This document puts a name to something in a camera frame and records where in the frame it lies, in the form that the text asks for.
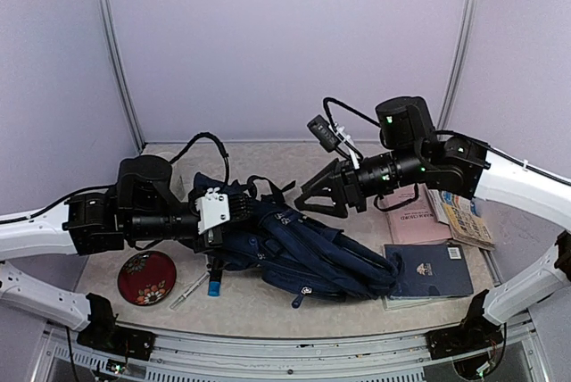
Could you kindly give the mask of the navy blue student backpack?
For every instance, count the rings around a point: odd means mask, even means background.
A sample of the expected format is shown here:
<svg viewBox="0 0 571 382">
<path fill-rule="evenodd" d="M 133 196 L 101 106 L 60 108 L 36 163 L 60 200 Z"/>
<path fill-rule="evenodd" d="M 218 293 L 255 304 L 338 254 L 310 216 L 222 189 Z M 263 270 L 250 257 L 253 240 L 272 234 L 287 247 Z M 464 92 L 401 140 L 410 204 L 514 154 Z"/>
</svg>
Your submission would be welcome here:
<svg viewBox="0 0 571 382">
<path fill-rule="evenodd" d="M 246 182 L 226 185 L 203 173 L 194 176 L 196 188 L 216 187 L 230 197 L 251 205 L 251 215 L 228 223 L 222 231 L 222 245 L 209 250 L 224 270 L 258 268 L 264 282 L 295 296 L 292 306 L 304 297 L 343 302 L 347 298 L 376 300 L 397 287 L 399 267 L 384 256 L 290 207 L 284 193 L 293 183 L 260 195 L 257 176 Z"/>
</svg>

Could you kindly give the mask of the pink paperback book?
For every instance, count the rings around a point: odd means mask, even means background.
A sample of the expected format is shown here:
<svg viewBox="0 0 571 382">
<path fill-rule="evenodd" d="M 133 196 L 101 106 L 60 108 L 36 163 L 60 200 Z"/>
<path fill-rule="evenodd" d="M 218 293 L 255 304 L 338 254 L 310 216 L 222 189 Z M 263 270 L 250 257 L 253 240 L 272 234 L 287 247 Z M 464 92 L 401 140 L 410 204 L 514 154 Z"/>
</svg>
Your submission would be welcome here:
<svg viewBox="0 0 571 382">
<path fill-rule="evenodd" d="M 394 244 L 430 245 L 451 240 L 448 225 L 437 220 L 424 185 L 418 187 L 418 199 L 385 214 Z"/>
</svg>

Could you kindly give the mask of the dark blue book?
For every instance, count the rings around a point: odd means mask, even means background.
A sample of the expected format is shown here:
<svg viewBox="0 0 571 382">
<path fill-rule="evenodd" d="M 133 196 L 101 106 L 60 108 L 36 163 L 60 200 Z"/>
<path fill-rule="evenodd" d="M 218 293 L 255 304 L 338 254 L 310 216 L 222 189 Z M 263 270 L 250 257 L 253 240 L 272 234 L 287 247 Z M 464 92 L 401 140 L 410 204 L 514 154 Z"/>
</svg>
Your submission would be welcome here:
<svg viewBox="0 0 571 382">
<path fill-rule="evenodd" d="M 474 293 L 461 245 L 385 245 L 398 269 L 391 300 L 466 297 Z"/>
</svg>

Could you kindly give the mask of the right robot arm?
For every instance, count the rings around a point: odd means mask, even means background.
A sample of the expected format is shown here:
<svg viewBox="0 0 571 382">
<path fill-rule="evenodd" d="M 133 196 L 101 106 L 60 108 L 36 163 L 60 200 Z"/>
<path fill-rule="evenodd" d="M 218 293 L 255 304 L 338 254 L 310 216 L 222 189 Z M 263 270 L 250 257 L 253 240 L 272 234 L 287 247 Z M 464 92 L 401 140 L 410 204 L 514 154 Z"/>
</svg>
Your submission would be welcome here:
<svg viewBox="0 0 571 382">
<path fill-rule="evenodd" d="M 385 153 L 353 152 L 333 160 L 302 186 L 301 211 L 344 218 L 363 212 L 371 196 L 423 184 L 467 199 L 503 203 L 548 220 L 563 231 L 535 263 L 491 290 L 475 295 L 459 325 L 426 333 L 434 360 L 471 353 L 505 340 L 508 320 L 570 285 L 570 182 L 476 138 L 453 131 L 440 140 L 426 101 L 398 96 L 376 107 L 374 125 Z"/>
</svg>

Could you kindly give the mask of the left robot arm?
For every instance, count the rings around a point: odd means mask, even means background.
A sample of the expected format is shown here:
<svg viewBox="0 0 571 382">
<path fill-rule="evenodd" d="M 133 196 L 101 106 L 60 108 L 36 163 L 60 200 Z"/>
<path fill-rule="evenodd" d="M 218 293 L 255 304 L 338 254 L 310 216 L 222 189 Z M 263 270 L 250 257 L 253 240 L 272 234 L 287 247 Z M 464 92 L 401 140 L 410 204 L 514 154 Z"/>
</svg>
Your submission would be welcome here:
<svg viewBox="0 0 571 382">
<path fill-rule="evenodd" d="M 207 188 L 186 202 L 171 191 L 172 164 L 156 155 L 120 163 L 111 186 L 86 187 L 36 212 L 1 219 L 1 302 L 34 313 L 77 334 L 80 345 L 136 360 L 149 360 L 154 333 L 116 321 L 111 302 L 34 278 L 12 265 L 47 254 L 86 256 L 121 251 L 140 241 L 221 242 L 231 220 L 227 194 Z"/>
</svg>

